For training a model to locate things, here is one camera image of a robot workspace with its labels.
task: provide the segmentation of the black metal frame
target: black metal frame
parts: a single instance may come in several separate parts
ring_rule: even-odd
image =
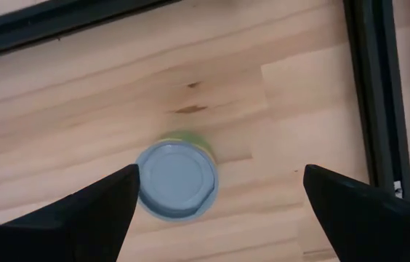
[[[410,201],[392,0],[344,0],[370,184]]]
[[[0,16],[0,55],[179,0],[51,0]]]

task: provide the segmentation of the can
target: can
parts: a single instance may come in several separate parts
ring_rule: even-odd
[[[162,135],[137,159],[140,204],[164,221],[190,221],[216,199],[218,175],[212,147],[190,131]]]

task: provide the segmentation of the wood grain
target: wood grain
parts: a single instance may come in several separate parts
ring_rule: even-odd
[[[410,143],[410,0],[395,1]],[[220,192],[189,223],[138,207],[119,261],[336,261],[308,163],[367,181],[340,0],[188,0],[0,57],[0,223],[206,137]]]

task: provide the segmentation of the wooden table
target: wooden table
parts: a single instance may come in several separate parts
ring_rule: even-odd
[[[0,57],[0,223],[176,129],[212,144],[217,201],[190,223],[138,207],[119,261],[336,261],[301,182],[307,163],[368,179],[342,1],[187,0]]]

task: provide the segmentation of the gray lid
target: gray lid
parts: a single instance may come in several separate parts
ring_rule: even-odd
[[[163,142],[144,151],[140,168],[139,200],[167,221],[198,217],[213,203],[217,172],[210,157],[185,142]]]

